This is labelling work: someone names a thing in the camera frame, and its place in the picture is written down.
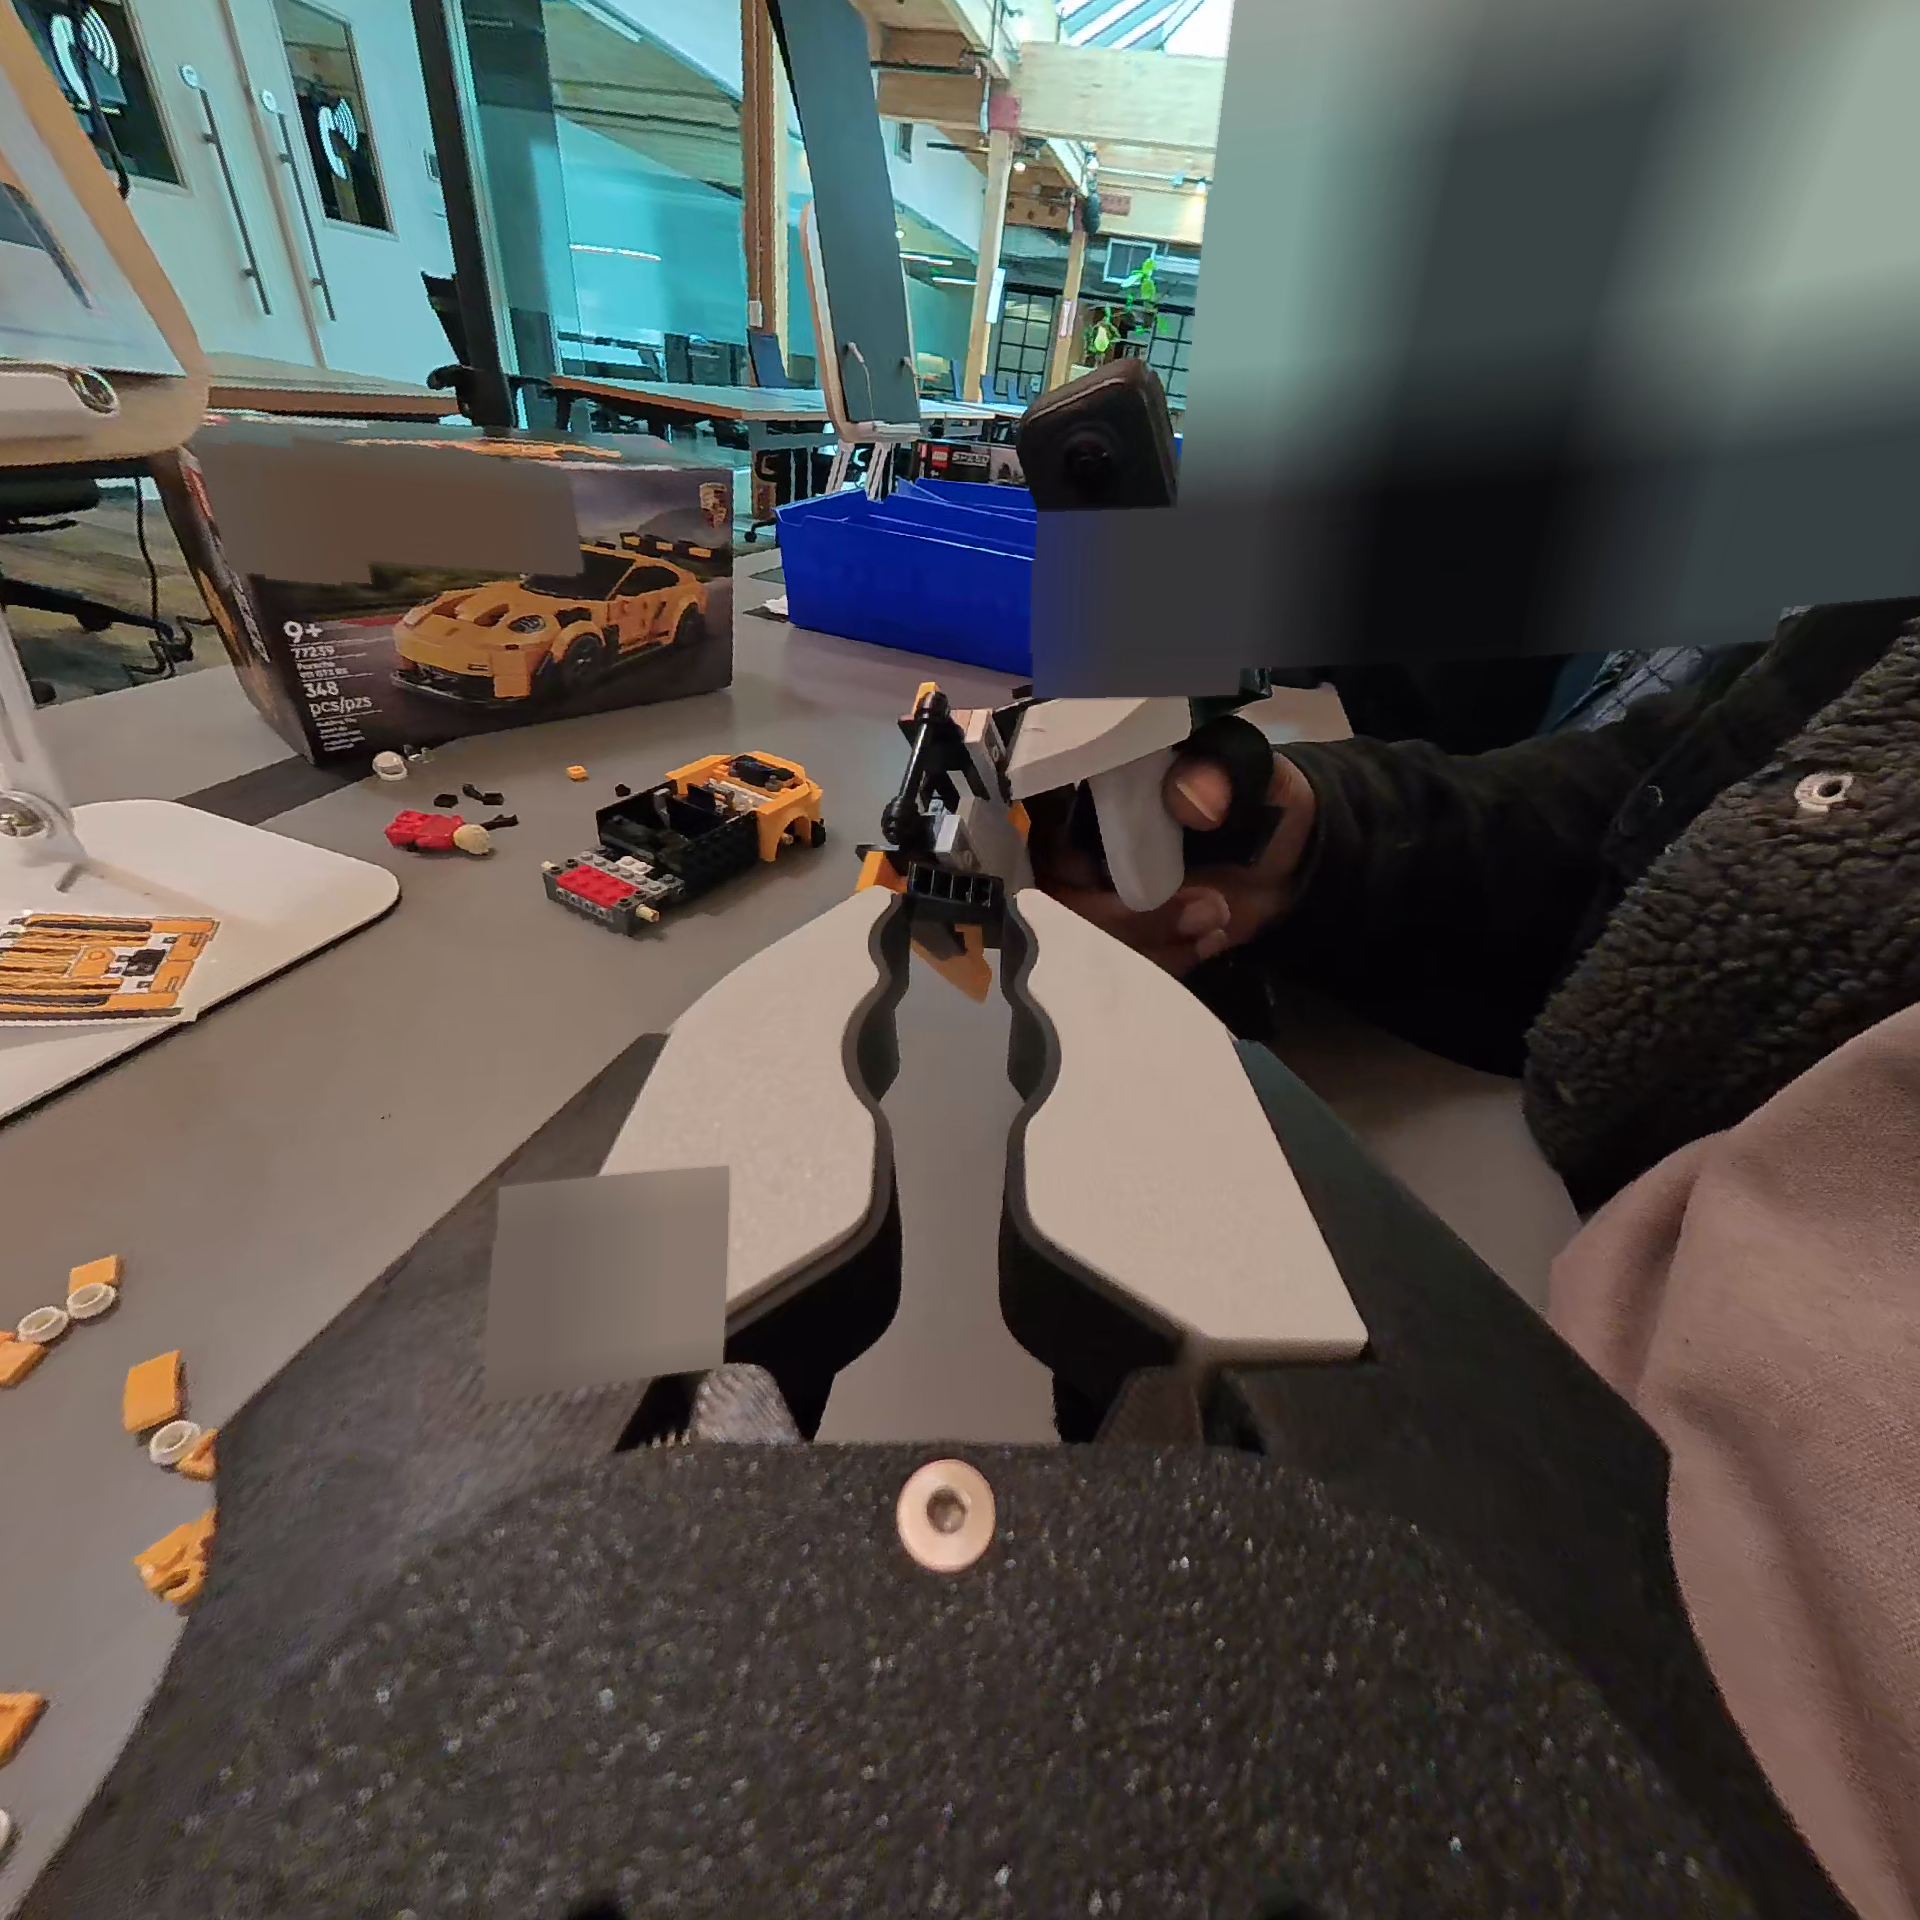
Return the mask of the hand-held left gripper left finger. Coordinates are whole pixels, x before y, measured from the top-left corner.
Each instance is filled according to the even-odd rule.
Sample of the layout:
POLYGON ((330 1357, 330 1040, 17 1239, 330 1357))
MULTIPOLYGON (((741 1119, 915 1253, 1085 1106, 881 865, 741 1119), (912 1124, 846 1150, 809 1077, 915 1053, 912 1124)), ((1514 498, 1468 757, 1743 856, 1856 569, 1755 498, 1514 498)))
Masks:
POLYGON ((664 1035, 600 1174, 727 1169, 721 1357, 820 1425, 901 1304, 908 907, 859 889, 718 977, 664 1035))

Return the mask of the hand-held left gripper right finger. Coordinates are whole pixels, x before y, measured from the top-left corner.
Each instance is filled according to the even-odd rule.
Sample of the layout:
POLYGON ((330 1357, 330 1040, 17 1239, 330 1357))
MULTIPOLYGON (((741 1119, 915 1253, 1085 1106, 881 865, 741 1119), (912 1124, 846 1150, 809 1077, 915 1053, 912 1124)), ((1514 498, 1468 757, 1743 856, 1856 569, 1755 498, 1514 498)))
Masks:
POLYGON ((1007 1085, 997 1304, 1099 1432, 1127 1382, 1354 1363, 1365 1312, 1227 1028, 1172 971, 1021 889, 1000 920, 1007 1085))

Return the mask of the orange black lego subassembly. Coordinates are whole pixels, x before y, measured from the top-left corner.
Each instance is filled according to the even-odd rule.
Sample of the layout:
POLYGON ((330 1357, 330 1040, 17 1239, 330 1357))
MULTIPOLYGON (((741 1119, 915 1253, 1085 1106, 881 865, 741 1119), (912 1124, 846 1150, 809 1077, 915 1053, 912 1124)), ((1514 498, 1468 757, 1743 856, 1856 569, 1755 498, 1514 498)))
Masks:
MULTIPOLYGON (((1028 806, 1004 791, 1004 747, 1032 701, 1028 682, 997 708, 955 708, 938 682, 915 689, 895 717, 908 772, 881 810, 881 842, 859 849, 856 891, 908 903, 912 861, 997 875, 1004 895, 1032 877, 1028 806)), ((967 998, 985 998, 997 948, 1000 924, 932 924, 912 912, 912 950, 967 998)))

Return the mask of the lego car chassis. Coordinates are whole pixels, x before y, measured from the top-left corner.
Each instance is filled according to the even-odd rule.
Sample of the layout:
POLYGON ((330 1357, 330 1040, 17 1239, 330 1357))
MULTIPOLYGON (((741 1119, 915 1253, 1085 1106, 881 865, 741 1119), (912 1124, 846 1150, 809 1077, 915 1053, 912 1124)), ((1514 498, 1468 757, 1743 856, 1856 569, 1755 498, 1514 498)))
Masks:
POLYGON ((708 751, 595 806, 593 849, 544 861, 544 895, 616 935, 645 935, 785 849, 820 849, 820 806, 820 782, 793 757, 708 751))

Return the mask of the scattered small lego pieces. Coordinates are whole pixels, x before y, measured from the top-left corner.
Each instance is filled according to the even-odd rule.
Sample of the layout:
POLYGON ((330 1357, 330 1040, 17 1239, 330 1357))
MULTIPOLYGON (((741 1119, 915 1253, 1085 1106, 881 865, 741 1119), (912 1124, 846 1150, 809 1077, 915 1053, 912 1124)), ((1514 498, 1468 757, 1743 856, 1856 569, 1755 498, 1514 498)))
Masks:
MULTIPOLYGON (((0 1332, 0 1386, 24 1386, 45 1355, 77 1329, 107 1320, 126 1291, 126 1258, 97 1257, 69 1270, 61 1301, 28 1309, 0 1332)), ((129 1363, 121 1382, 121 1432, 142 1446, 147 1460, 164 1474, 195 1485, 213 1480, 213 1425, 187 1416, 182 1355, 163 1351, 129 1363)), ((133 1572, 147 1598, 179 1614, 201 1598, 211 1572, 213 1506, 164 1530, 151 1549, 133 1550, 133 1572)), ((0 1762, 9 1769, 33 1739, 47 1699, 40 1690, 0 1695, 0 1762)))

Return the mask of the person's right hand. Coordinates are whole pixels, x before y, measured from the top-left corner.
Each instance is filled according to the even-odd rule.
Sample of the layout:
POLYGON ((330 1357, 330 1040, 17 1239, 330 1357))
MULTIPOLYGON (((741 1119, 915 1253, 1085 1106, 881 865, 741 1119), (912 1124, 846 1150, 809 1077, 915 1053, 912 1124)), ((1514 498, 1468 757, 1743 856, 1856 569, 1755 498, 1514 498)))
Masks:
POLYGON ((1286 751, 1269 751, 1269 806, 1278 824, 1245 865, 1191 865, 1185 884, 1152 912, 1136 913, 1106 884, 1099 861, 1073 842, 1066 792, 1041 792, 1028 810, 1028 861, 1038 889, 1077 912, 1159 968, 1185 977, 1221 950, 1245 948, 1272 924, 1313 832, 1313 791, 1286 751))

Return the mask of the blue plastic bin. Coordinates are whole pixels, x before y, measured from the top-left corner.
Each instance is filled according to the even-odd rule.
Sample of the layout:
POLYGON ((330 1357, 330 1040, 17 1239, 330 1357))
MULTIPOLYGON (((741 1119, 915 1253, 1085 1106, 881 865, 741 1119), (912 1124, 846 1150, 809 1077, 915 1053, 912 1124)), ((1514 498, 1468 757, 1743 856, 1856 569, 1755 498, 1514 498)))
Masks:
POLYGON ((1038 502, 1028 487, 912 478, 781 506, 793 629, 1032 682, 1038 502))

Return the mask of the black leaning panel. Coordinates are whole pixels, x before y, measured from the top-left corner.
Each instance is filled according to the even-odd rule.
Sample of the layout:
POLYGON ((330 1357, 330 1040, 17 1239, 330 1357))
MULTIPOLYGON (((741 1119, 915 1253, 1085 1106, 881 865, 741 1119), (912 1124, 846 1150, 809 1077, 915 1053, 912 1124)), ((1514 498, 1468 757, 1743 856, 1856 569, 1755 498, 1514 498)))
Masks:
POLYGON ((809 297, 820 390, 854 424, 920 430, 895 204, 864 18, 843 0, 765 3, 809 151, 809 297))

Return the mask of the black fleece jacket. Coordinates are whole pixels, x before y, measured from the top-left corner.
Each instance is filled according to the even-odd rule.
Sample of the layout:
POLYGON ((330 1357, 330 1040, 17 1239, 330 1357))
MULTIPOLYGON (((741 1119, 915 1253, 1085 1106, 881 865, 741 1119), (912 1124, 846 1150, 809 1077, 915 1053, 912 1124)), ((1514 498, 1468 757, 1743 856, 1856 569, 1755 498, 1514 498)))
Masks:
POLYGON ((1914 602, 1799 610, 1695 696, 1530 1030, 1523 1124, 1584 1216, 1920 989, 1914 602))

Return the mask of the beige sweatshirt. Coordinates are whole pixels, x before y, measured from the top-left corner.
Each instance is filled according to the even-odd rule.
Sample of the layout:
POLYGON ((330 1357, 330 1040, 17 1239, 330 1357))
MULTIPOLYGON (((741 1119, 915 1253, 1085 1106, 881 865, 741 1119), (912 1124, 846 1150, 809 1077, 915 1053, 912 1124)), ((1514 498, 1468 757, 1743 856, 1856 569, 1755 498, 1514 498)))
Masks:
POLYGON ((1920 1912, 1920 1014, 1609 1198, 1547 1323, 1668 1449, 1713 1680, 1856 1917, 1920 1912))

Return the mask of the black desk chair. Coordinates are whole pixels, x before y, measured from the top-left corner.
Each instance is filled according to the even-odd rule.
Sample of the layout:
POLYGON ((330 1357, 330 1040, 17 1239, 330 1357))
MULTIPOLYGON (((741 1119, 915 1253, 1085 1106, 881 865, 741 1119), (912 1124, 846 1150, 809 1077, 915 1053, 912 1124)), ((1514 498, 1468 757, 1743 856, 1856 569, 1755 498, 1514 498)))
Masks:
POLYGON ((448 394, 456 414, 477 424, 506 430, 522 424, 517 390, 506 369, 498 362, 498 350, 473 350, 465 342, 465 307, 456 277, 422 274, 424 306, 448 342, 448 362, 424 371, 424 385, 448 394))

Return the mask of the black slanted pole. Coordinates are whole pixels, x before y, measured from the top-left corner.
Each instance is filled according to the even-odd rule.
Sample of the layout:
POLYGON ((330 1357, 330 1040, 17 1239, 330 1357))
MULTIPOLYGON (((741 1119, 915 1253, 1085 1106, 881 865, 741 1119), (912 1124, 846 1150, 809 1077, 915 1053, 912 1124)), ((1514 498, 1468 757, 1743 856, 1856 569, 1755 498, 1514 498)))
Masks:
POLYGON ((494 329, 494 286, 489 286, 489 256, 480 234, 480 199, 477 199, 477 165, 465 145, 465 113, 462 113, 462 70, 453 53, 453 15, 446 0, 413 0, 418 24, 418 58, 422 58, 422 83, 424 83, 424 114, 433 132, 433 160, 446 184, 446 211, 448 211, 448 246, 453 246, 453 299, 462 312, 462 362, 473 369, 473 419, 484 430, 513 430, 517 424, 517 399, 501 369, 501 345, 494 329))

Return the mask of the sticker sheet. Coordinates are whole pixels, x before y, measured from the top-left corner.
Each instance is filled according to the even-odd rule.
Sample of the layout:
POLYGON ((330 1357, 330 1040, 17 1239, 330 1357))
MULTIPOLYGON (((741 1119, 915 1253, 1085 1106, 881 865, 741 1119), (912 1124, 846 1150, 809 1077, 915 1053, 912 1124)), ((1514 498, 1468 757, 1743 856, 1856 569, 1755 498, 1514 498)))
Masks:
POLYGON ((0 929, 0 1022, 176 1022, 218 920, 195 913, 9 913, 0 929))

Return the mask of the black swivel chair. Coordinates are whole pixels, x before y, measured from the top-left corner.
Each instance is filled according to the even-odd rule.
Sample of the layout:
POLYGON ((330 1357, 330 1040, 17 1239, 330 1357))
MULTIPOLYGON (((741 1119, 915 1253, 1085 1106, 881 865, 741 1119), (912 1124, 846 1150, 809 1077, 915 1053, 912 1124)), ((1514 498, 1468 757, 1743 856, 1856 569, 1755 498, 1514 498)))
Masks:
POLYGON ((195 667, 201 602, 142 460, 5 468, 0 532, 40 708, 195 667))

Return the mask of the white plastic device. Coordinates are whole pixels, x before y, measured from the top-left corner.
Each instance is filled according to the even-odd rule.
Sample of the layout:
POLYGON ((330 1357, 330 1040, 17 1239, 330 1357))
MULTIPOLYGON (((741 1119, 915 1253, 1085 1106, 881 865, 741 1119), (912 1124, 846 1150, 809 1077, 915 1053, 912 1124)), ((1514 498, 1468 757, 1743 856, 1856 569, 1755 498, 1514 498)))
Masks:
POLYGON ((72 362, 0 362, 0 445, 72 445, 121 416, 113 382, 72 362))

